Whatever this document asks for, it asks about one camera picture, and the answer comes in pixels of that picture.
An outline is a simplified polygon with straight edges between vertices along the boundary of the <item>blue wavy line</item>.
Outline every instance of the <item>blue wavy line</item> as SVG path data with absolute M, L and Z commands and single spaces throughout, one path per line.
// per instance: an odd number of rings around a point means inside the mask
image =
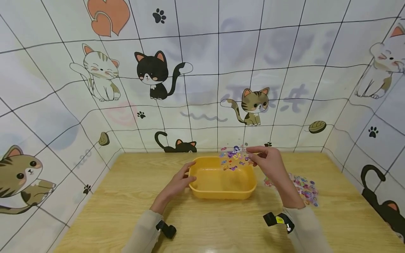
M 180 112 L 180 114 L 183 115 L 184 117 L 192 117 L 193 119 L 197 119 L 197 120 L 202 119 L 202 118 L 207 119 L 207 120 L 210 120 L 210 121 L 217 119 L 219 122 L 225 122 L 225 121 L 228 120 L 228 118 L 219 119 L 217 116 L 215 116 L 215 117 L 213 117 L 213 118 L 210 118 L 210 117 L 208 117 L 208 116 L 205 115 L 205 114 L 202 114 L 202 115 L 199 116 L 199 117 L 196 117 L 193 113 L 191 113 L 190 115 L 187 115 L 187 114 L 185 114 L 185 113 L 183 113 L 183 112 Z

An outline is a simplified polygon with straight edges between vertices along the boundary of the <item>wrist strap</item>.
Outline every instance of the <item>wrist strap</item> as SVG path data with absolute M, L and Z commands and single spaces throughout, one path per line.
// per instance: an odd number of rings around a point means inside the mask
M 263 218 L 267 226 L 269 227 L 276 224 L 285 224 L 287 226 L 287 234 L 291 233 L 294 230 L 294 223 L 284 213 L 280 213 L 277 216 L 274 216 L 273 213 L 267 213 L 263 216 Z
M 156 225 L 156 230 L 159 232 L 162 231 L 164 236 L 169 239 L 173 239 L 177 232 L 173 225 L 168 226 L 163 220 L 159 221 L 159 223 Z

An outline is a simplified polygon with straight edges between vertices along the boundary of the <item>black cartoon cat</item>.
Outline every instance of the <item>black cartoon cat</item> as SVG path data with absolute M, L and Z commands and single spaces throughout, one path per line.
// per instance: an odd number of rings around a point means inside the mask
M 196 144 L 197 142 L 192 141 L 192 142 L 183 142 L 182 140 L 178 139 L 176 141 L 176 147 L 172 148 L 170 146 L 164 147 L 160 141 L 159 141 L 159 135 L 164 135 L 167 136 L 167 133 L 165 132 L 156 132 L 155 133 L 155 140 L 156 143 L 166 152 L 166 153 L 195 153 L 197 152 L 196 149 Z
M 381 218 L 391 226 L 391 229 L 405 243 L 405 218 L 400 214 L 399 207 L 394 201 L 387 200 L 381 205 L 378 204 L 377 196 L 367 187 L 366 184 L 366 174 L 369 170 L 374 170 L 381 181 L 386 180 L 384 174 L 374 165 L 368 164 L 364 166 L 361 171 L 361 181 L 364 186 L 361 195 L 363 195 L 367 202 L 377 211 Z
M 139 79 L 147 85 L 150 85 L 151 99 L 166 99 L 168 96 L 173 95 L 176 89 L 176 81 L 179 75 L 190 73 L 193 66 L 188 62 L 178 64 L 173 70 L 172 87 L 167 93 L 163 82 L 169 76 L 167 69 L 167 61 L 162 51 L 157 51 L 155 56 L 146 56 L 143 53 L 135 52 L 135 59 L 138 62 L 136 68 Z

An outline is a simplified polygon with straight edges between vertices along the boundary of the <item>tabby cartoon cat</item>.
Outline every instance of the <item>tabby cartoon cat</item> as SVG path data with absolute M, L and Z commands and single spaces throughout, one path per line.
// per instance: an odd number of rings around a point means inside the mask
M 118 100 L 121 93 L 112 79 L 118 77 L 119 62 L 102 52 L 94 51 L 86 44 L 82 46 L 85 54 L 84 67 L 72 62 L 70 68 L 85 77 L 90 93 L 101 102 Z
M 42 163 L 14 145 L 0 161 L 0 213 L 20 214 L 41 203 L 56 184 L 38 179 Z
M 260 91 L 251 91 L 250 89 L 245 89 L 242 94 L 242 109 L 247 112 L 245 120 L 242 120 L 239 113 L 238 104 L 232 99 L 224 99 L 221 101 L 221 106 L 231 107 L 235 110 L 236 117 L 241 123 L 245 125 L 260 125 L 260 116 L 259 113 L 262 113 L 267 109 L 269 105 L 269 98 L 267 94 L 269 93 L 270 88 L 264 88 Z

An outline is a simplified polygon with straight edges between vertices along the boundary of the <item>cat tail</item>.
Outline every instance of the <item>cat tail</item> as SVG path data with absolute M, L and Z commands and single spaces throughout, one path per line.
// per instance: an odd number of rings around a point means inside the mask
M 159 141 L 159 134 L 161 134 L 161 135 L 163 135 L 163 136 L 167 136 L 167 133 L 165 133 L 165 132 L 156 132 L 155 133 L 155 141 L 156 141 L 156 143 L 162 148 L 162 149 L 164 149 L 164 146 L 160 143 L 160 141 Z
M 182 62 L 175 67 L 175 70 L 173 70 L 172 87 L 171 87 L 169 93 L 167 94 L 167 96 L 171 96 L 175 92 L 177 78 L 181 74 L 187 74 L 187 73 L 190 73 L 191 71 L 193 71 L 193 65 L 191 65 L 188 62 Z
M 74 63 L 74 62 L 70 63 L 69 67 L 73 71 L 81 74 L 84 77 L 84 79 L 85 79 L 84 82 L 87 85 L 87 88 L 89 89 L 91 94 L 94 95 L 94 86 L 93 86 L 93 82 L 92 82 L 92 78 L 90 76 L 90 73 L 82 65 Z
M 241 118 L 241 114 L 239 112 L 238 104 L 234 100 L 229 99 L 229 98 L 224 99 L 224 100 L 221 101 L 221 106 L 230 107 L 230 108 L 234 109 L 235 113 L 236 113 L 236 117 L 238 118 L 238 121 L 241 122 L 241 123 L 245 123 Z
M 374 170 L 377 173 L 377 176 L 380 178 L 380 180 L 385 181 L 384 174 L 379 169 L 377 169 L 374 165 L 368 164 L 368 165 L 364 166 L 363 169 L 361 170 L 360 178 L 361 178 L 364 188 L 368 189 L 367 184 L 366 184 L 366 174 L 369 170 Z
M 21 208 L 10 208 L 6 206 L 0 206 L 0 213 L 5 213 L 9 215 L 17 215 L 20 213 L 25 213 L 28 211 L 32 206 L 25 206 Z

